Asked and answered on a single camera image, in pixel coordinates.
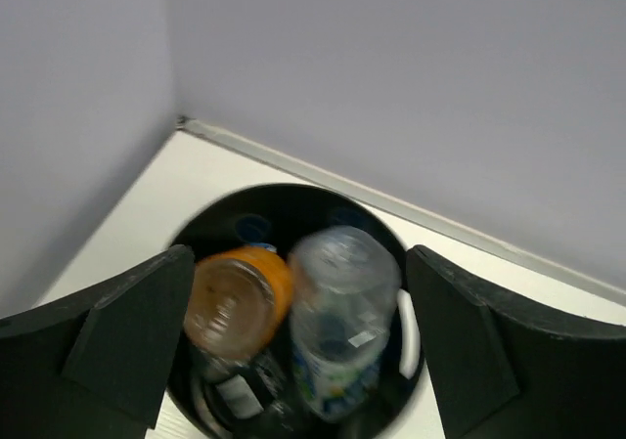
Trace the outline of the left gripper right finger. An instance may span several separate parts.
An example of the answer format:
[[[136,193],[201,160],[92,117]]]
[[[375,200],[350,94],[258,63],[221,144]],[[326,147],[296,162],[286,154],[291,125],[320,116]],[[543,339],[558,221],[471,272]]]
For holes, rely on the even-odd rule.
[[[621,438],[625,329],[488,282],[418,245],[407,280],[449,438]]]

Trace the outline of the clear bottle blue label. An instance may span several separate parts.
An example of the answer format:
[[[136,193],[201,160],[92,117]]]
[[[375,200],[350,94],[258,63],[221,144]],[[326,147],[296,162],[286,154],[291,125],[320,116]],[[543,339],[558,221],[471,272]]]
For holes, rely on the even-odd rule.
[[[241,216],[234,224],[234,231],[238,239],[246,245],[277,252],[276,246],[268,241],[271,224],[262,216],[255,214]]]

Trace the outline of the clear bottle black label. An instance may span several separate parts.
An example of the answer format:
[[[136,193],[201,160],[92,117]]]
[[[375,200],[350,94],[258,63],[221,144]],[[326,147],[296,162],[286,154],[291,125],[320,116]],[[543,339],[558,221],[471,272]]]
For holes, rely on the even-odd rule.
[[[190,355],[211,411],[233,428],[261,418],[286,393],[290,367],[274,348],[266,347],[242,364],[227,364],[197,348]]]

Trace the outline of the clear bottle white-green label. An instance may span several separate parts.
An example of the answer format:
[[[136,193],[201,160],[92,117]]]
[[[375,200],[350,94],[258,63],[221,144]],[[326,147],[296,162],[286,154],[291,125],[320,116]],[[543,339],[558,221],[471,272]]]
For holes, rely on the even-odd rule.
[[[401,272],[381,243],[350,226],[304,238],[288,263],[295,384],[313,414],[337,422],[378,384]]]

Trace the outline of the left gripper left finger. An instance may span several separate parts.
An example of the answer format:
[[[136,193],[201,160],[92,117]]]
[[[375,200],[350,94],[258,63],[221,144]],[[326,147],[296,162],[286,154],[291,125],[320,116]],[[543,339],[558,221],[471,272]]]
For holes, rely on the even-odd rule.
[[[194,280],[175,245],[1,321],[4,438],[143,438],[155,428]]]

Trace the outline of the orange juice bottle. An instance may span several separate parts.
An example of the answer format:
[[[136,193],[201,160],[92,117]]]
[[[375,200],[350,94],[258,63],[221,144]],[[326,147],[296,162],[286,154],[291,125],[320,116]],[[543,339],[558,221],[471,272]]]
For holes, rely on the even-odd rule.
[[[247,245],[196,265],[184,332],[201,351],[243,362],[273,338],[293,297],[291,270],[274,251]]]

